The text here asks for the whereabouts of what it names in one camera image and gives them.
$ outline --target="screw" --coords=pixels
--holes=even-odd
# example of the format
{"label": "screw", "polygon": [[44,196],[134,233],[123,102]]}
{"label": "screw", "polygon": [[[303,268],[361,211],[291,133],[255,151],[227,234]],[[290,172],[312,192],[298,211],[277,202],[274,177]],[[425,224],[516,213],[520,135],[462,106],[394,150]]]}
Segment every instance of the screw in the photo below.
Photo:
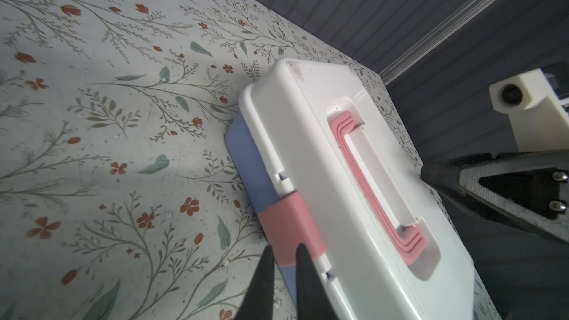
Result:
{"label": "screw", "polygon": [[564,182],[567,181],[567,174],[562,170],[558,170],[553,172],[553,174],[551,174],[551,178],[553,178],[555,181],[558,182]]}
{"label": "screw", "polygon": [[565,205],[565,203],[563,203],[561,201],[550,201],[549,202],[549,209],[551,209],[553,211],[557,211],[557,212],[563,212],[563,211],[567,210],[567,206]]}

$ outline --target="orange flower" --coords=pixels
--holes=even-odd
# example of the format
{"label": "orange flower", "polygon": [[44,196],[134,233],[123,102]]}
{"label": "orange flower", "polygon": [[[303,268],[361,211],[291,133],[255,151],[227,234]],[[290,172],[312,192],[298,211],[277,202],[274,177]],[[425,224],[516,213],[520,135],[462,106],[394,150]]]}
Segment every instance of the orange flower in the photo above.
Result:
{"label": "orange flower", "polygon": [[77,275],[77,269],[72,269],[71,271],[67,272],[65,276],[63,276],[63,278],[61,279],[61,284],[68,285],[69,282],[71,282],[76,275]]}
{"label": "orange flower", "polygon": [[30,56],[27,53],[18,52],[17,54],[14,55],[14,57],[16,58],[16,60],[19,60],[20,62],[23,62],[23,63],[35,63],[36,62],[35,58]]}
{"label": "orange flower", "polygon": [[192,120],[192,124],[194,124],[195,127],[200,127],[204,123],[199,117],[194,117],[194,119]]}
{"label": "orange flower", "polygon": [[75,5],[63,5],[61,11],[67,16],[81,16],[81,11]]}
{"label": "orange flower", "polygon": [[50,239],[51,238],[50,231],[59,228],[61,226],[61,223],[59,221],[56,221],[55,223],[51,223],[48,225],[47,220],[48,220],[47,217],[40,217],[38,220],[35,221],[35,223],[41,227],[28,230],[28,232],[25,233],[25,236],[28,238],[33,238],[35,235],[39,234],[39,238],[42,240]]}
{"label": "orange flower", "polygon": [[43,83],[43,79],[41,79],[41,78],[36,78],[36,81],[35,81],[35,82],[26,81],[25,83],[26,83],[27,85],[29,85],[32,90],[38,90],[39,88],[41,88],[41,89],[46,89],[47,87],[49,87],[49,86],[47,86],[47,85],[45,85],[45,84],[42,84],[42,83]]}
{"label": "orange flower", "polygon": [[72,137],[72,138],[68,139],[68,140],[67,140],[67,143],[68,143],[69,145],[73,145],[73,144],[78,143],[79,141],[81,141],[81,138],[80,138],[79,136],[75,136],[75,137]]}
{"label": "orange flower", "polygon": [[196,245],[199,245],[200,242],[202,242],[203,239],[204,239],[204,234],[200,232],[200,233],[197,234],[196,238],[194,239],[194,243],[195,243]]}
{"label": "orange flower", "polygon": [[147,14],[148,13],[148,7],[145,7],[142,4],[136,4],[135,5],[137,7],[137,10],[140,11],[143,14]]}
{"label": "orange flower", "polygon": [[124,170],[127,167],[126,163],[123,163],[120,167],[118,165],[118,163],[115,161],[113,163],[110,164],[111,167],[114,167],[113,169],[110,170],[110,174],[115,175],[117,174],[125,174],[126,171]]}
{"label": "orange flower", "polygon": [[152,228],[152,220],[154,220],[154,213],[150,213],[150,215],[146,214],[145,212],[142,213],[142,216],[137,219],[137,224],[139,228]]}
{"label": "orange flower", "polygon": [[180,212],[185,212],[191,217],[195,212],[200,211],[199,203],[200,201],[197,199],[186,198],[186,202],[180,207]]}
{"label": "orange flower", "polygon": [[221,309],[219,311],[219,320],[233,320],[231,315],[233,315],[233,312],[231,310],[225,311],[225,309]]}

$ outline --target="pink handle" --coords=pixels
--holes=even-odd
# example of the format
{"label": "pink handle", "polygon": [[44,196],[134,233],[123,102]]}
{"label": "pink handle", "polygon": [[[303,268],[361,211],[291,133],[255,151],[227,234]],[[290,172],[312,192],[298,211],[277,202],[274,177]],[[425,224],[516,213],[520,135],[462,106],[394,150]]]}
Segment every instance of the pink handle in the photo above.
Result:
{"label": "pink handle", "polygon": [[348,166],[352,170],[352,174],[356,178],[359,187],[364,192],[369,206],[372,207],[375,216],[380,221],[385,232],[387,232],[389,239],[401,255],[405,264],[413,264],[427,246],[427,239],[424,237],[423,232],[419,227],[417,227],[417,225],[409,226],[400,235],[393,227],[393,224],[389,221],[387,214],[383,210],[379,200],[377,200],[377,197],[367,182],[365,175],[359,168],[352,151],[350,151],[350,147],[346,143],[345,136],[358,127],[358,124],[352,116],[352,112],[342,112],[338,116],[332,118],[329,124],[332,129],[332,133],[336,138],[336,142],[338,142],[338,146],[340,147]]}

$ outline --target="floral tablecloth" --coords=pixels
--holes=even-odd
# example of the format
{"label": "floral tablecloth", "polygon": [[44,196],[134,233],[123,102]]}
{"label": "floral tablecloth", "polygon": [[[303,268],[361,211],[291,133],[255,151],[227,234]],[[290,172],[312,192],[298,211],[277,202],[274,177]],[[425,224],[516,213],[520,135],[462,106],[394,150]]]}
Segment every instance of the floral tablecloth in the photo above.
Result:
{"label": "floral tablecloth", "polygon": [[420,167],[380,77],[254,0],[0,7],[2,320],[231,320],[266,240],[224,133],[278,57],[352,68]]}

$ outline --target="pink latch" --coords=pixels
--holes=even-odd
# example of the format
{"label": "pink latch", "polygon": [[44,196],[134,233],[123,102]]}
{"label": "pink latch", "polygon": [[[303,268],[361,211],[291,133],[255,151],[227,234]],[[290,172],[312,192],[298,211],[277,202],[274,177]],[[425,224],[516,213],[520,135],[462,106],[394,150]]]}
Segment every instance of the pink latch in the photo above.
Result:
{"label": "pink latch", "polygon": [[257,216],[269,245],[273,246],[279,266],[296,264],[296,248],[301,243],[309,249],[312,259],[326,252],[326,246],[298,191],[285,196]]}
{"label": "pink latch", "polygon": [[359,187],[364,192],[369,206],[372,208],[385,232],[387,232],[389,239],[391,239],[391,242],[401,255],[405,264],[413,264],[427,246],[427,239],[424,237],[423,232],[419,227],[417,227],[417,225],[409,226],[400,235],[393,227],[393,224],[389,221],[387,214],[383,210],[383,207],[375,196],[375,193],[350,151],[350,147],[346,143],[345,136],[358,127],[358,124],[352,116],[352,112],[342,112],[338,116],[332,118],[329,124],[332,129],[332,133],[338,142],[338,146],[340,147],[348,166],[352,170],[352,174],[356,178]]}

